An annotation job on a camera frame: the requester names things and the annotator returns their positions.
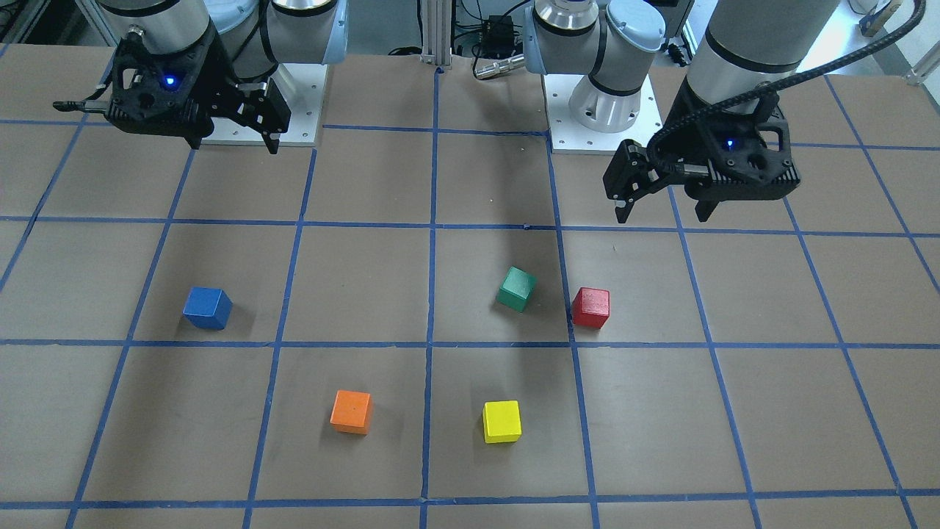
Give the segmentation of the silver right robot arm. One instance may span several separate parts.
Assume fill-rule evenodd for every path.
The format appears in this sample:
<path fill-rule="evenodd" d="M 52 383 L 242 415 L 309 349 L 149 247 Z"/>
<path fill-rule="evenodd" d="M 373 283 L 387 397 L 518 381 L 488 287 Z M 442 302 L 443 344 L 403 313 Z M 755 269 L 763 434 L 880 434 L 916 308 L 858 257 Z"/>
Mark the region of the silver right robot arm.
<path fill-rule="evenodd" d="M 129 134 L 313 147 L 329 66 L 348 49 L 346 1 L 100 1 L 118 37 L 103 84 L 60 112 Z"/>

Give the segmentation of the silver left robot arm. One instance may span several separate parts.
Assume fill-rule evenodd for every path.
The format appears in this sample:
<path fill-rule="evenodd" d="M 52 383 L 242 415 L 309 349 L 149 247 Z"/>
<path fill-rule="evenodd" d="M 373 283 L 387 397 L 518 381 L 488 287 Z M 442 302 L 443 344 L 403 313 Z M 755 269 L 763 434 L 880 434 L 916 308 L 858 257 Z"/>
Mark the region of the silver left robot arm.
<path fill-rule="evenodd" d="M 709 105 L 794 73 L 836 9 L 834 1 L 719 1 L 657 137 L 622 140 L 604 172 L 624 223 L 635 202 L 681 185 L 699 221 L 729 201 L 781 200 L 801 180 L 777 90 L 681 124 Z M 528 71 L 576 75 L 568 110 L 605 134 L 632 127 L 641 88 L 667 40 L 667 21 L 646 1 L 534 1 L 526 9 Z"/>

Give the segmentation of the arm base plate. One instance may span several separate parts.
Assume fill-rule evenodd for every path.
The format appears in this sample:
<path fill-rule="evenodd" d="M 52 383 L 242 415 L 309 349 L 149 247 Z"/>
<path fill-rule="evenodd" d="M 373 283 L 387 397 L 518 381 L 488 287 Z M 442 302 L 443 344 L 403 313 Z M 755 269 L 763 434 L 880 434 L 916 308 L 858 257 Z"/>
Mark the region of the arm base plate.
<path fill-rule="evenodd" d="M 585 75 L 544 75 L 543 87 L 555 153 L 612 155 L 622 140 L 645 146 L 662 127 L 649 77 L 624 97 L 602 93 Z"/>
<path fill-rule="evenodd" d="M 279 135 L 281 147 L 315 148 L 318 145 L 329 73 L 329 65 L 286 63 L 280 65 L 273 74 L 273 80 L 292 112 L 288 130 Z M 214 118 L 214 134 L 206 137 L 202 144 L 265 146 L 261 134 L 225 118 Z"/>

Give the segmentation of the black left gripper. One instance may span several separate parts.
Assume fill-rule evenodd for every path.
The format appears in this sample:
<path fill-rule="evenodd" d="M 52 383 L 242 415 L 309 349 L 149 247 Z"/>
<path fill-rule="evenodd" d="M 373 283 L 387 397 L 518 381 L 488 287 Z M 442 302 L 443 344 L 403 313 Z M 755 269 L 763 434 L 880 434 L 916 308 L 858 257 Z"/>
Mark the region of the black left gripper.
<path fill-rule="evenodd" d="M 602 184 L 626 224 L 635 201 L 668 185 L 682 185 L 705 223 L 724 201 L 780 200 L 801 177 L 790 150 L 788 121 L 777 93 L 749 101 L 751 111 L 722 110 L 661 138 L 653 147 L 621 141 Z"/>

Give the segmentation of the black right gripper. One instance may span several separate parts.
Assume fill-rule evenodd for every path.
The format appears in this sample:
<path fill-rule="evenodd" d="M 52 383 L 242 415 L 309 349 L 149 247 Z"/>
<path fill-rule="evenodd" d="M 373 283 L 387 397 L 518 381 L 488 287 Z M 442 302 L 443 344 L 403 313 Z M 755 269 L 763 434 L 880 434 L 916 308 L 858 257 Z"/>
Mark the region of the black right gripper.
<path fill-rule="evenodd" d="M 170 36 L 154 24 L 131 24 L 107 80 L 90 97 L 55 101 L 54 109 L 103 115 L 125 133 L 180 137 L 194 150 L 214 134 L 214 118 L 227 118 L 278 154 L 292 112 L 275 81 L 239 83 L 211 21 L 186 27 L 178 41 Z"/>

